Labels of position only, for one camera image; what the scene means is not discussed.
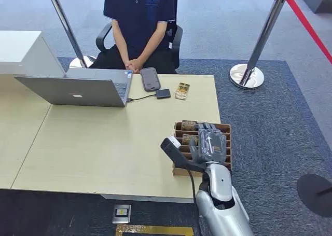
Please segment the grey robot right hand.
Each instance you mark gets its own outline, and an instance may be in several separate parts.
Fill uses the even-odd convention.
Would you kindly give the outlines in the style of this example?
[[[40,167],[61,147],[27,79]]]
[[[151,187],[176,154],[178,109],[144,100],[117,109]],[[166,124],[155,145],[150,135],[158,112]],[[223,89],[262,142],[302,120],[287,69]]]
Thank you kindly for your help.
[[[208,122],[195,126],[198,132],[198,145],[194,139],[189,141],[189,150],[193,162],[203,164],[218,162],[223,164],[226,159],[226,136],[215,125]]]

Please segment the person's left hand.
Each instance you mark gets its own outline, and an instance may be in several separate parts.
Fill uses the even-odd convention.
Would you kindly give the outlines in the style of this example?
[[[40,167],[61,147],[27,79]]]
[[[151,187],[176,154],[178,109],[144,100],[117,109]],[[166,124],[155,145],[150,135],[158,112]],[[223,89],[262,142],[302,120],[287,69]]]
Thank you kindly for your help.
[[[130,64],[134,68],[133,71],[137,74],[140,73],[140,71],[143,68],[144,61],[142,60],[140,57],[138,57],[137,59],[131,60]]]

